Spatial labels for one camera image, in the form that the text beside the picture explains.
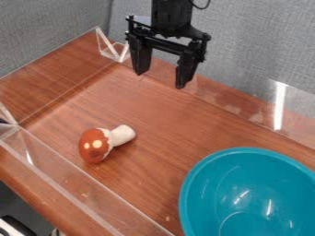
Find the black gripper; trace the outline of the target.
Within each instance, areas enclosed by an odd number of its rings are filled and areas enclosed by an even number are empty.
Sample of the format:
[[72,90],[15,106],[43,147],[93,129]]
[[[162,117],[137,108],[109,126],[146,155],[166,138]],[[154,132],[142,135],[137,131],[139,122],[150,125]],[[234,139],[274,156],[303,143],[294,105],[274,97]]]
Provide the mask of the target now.
[[193,26],[193,13],[195,8],[205,10],[209,6],[198,6],[194,0],[151,0],[149,17],[130,15],[126,18],[133,66],[139,76],[150,70],[153,50],[158,49],[181,56],[177,88],[186,87],[211,40],[211,35]]

